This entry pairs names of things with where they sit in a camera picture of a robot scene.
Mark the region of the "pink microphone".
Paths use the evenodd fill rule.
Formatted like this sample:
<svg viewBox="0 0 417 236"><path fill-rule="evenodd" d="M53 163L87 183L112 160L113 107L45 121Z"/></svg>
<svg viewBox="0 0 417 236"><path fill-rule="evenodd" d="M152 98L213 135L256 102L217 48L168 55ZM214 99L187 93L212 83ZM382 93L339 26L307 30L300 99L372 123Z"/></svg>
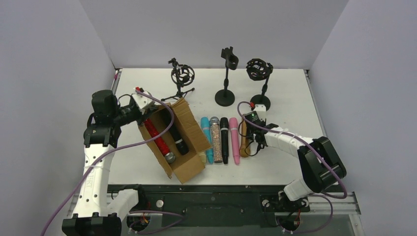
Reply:
<svg viewBox="0 0 417 236"><path fill-rule="evenodd" d="M232 156L236 165L240 164L238 120L233 117L229 119L229 131L231 134Z"/></svg>

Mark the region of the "gold microphone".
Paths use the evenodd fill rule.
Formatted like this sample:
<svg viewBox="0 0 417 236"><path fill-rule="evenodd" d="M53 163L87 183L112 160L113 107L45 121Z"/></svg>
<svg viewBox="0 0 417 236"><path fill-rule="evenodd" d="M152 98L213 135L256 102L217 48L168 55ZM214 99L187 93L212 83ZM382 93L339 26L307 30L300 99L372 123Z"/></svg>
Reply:
<svg viewBox="0 0 417 236"><path fill-rule="evenodd" d="M249 139L247 138L247 126L246 122L242 119L239 124L239 134L240 134L240 148L239 153L240 156L243 158L249 157L250 154L250 148L248 147Z"/></svg>

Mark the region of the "black microphone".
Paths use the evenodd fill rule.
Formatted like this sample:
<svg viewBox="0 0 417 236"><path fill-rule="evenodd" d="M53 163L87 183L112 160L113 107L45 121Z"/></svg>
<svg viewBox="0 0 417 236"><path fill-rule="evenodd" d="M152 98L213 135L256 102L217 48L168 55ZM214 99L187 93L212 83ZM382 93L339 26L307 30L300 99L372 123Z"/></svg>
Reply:
<svg viewBox="0 0 417 236"><path fill-rule="evenodd" d="M226 117L220 119L221 155L224 164L228 164L229 158L229 121Z"/></svg>
<svg viewBox="0 0 417 236"><path fill-rule="evenodd" d="M175 124L173 123L171 125L171 127L169 128L169 132L175 142L175 145L177 147L177 150L179 151L179 153L181 155L186 155L187 153L189 153L189 148L186 144L186 142L184 141L184 139L182 138L182 136L180 135L177 127L175 126Z"/></svg>

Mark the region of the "silver glitter microphone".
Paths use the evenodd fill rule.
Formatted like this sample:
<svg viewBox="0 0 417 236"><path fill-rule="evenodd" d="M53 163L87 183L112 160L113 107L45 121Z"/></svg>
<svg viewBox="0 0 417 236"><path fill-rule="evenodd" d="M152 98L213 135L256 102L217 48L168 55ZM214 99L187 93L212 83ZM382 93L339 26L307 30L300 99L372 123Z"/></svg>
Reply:
<svg viewBox="0 0 417 236"><path fill-rule="evenodd" d="M215 164L223 163L221 150L220 120L218 117L211 117L209 120L211 143L213 150L213 161Z"/></svg>

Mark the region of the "black clip microphone stand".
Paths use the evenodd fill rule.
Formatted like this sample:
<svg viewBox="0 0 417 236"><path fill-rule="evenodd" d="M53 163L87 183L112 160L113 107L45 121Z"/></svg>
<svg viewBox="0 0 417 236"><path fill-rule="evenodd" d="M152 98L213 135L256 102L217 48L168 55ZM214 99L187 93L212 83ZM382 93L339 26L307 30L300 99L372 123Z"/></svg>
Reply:
<svg viewBox="0 0 417 236"><path fill-rule="evenodd" d="M233 46L230 46L230 47L222 49L221 51L221 57L225 60L226 72L225 72L225 79L223 83L224 88L222 90L219 90L215 94L215 102L222 107L229 107L235 101L234 93L228 89L229 71L236 70L238 67L238 62L239 62L238 57L233 53L233 49L234 49Z"/></svg>

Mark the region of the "red glitter microphone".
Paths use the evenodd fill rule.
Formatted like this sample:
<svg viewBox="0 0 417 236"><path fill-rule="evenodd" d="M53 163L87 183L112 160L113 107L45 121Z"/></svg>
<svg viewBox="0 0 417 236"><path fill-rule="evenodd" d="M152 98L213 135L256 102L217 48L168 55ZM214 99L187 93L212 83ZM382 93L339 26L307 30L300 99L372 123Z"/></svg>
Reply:
<svg viewBox="0 0 417 236"><path fill-rule="evenodd" d="M152 138L160 134L149 118L144 121L144 126ZM176 160L176 157L171 152L169 147L166 145L165 141L161 137L158 137L154 140L154 142L157 145L158 149L160 150L161 154L165 157L165 160L167 161L167 163L172 164Z"/></svg>

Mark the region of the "brown cardboard box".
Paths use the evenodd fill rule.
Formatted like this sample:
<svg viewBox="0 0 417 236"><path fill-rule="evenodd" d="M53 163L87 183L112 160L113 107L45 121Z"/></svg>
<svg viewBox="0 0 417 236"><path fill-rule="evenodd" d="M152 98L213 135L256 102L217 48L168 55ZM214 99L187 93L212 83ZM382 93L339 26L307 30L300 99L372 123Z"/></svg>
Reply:
<svg viewBox="0 0 417 236"><path fill-rule="evenodd" d="M186 142L189 153L186 155L179 153L169 131L164 133L161 138L176 157L176 160L172 164L167 163L154 141L147 143L147 146L154 154L168 178L175 175L179 182L184 184L203 171L205 164L202 163L199 153L210 149L211 144L201 130L200 125L191 112L188 102L184 98L181 98L174 104L168 103L167 105L173 111L175 118L174 124Z"/></svg>

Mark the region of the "black tripod shock-mount stand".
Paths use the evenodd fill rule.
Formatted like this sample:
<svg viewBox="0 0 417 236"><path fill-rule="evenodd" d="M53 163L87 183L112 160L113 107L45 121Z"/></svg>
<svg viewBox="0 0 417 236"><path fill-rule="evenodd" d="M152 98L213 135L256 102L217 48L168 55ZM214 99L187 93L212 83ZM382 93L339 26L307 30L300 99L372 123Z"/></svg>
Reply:
<svg viewBox="0 0 417 236"><path fill-rule="evenodd" d="M169 99L179 100L181 98L185 98L186 95L190 92L193 92L195 88L191 88L186 91L182 91L181 89L191 85L194 82L195 71L191 66L187 64L179 64L176 58L169 60L168 64L173 66L171 71L171 79L177 87L177 92L173 96L162 98L161 101L167 101Z"/></svg>

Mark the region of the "cream microphone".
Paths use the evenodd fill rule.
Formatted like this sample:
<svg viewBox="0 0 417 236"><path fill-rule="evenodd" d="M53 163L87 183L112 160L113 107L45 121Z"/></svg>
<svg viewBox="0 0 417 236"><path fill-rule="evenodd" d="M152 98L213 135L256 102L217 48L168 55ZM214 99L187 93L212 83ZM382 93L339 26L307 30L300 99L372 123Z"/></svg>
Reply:
<svg viewBox="0 0 417 236"><path fill-rule="evenodd" d="M206 164L206 162L207 162L207 156L206 156L206 153L205 153L205 152L200 152L200 153L199 153L199 157L200 157L200 159L201 159L202 163L203 163L203 164Z"/></svg>

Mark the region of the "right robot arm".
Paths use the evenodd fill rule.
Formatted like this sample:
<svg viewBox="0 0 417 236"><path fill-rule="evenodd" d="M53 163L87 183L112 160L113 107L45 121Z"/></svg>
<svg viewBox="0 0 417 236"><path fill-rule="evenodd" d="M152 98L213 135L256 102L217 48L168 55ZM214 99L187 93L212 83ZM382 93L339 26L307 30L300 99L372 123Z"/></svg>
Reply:
<svg viewBox="0 0 417 236"><path fill-rule="evenodd" d="M329 138L303 137L276 124L266 124L256 111L244 114L242 118L246 122L247 135L257 142L258 149L276 148L298 159L301 177L284 187L287 200L294 202L314 193L323 193L335 183L346 191L341 180L347 170Z"/></svg>

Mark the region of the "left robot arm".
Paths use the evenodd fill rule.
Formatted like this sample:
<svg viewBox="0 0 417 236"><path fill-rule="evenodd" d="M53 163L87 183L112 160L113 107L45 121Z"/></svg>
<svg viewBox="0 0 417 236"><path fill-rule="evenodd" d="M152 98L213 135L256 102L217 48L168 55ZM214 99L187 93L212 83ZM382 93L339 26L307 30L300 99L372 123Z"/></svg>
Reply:
<svg viewBox="0 0 417 236"><path fill-rule="evenodd" d="M93 113L84 131L85 164L79 198L72 216L64 219L61 227L66 236L119 236L123 220L139 202L138 191L128 189L107 203L110 168L121 128L144 121L154 105L147 91L129 98L122 106L111 90L92 95Z"/></svg>

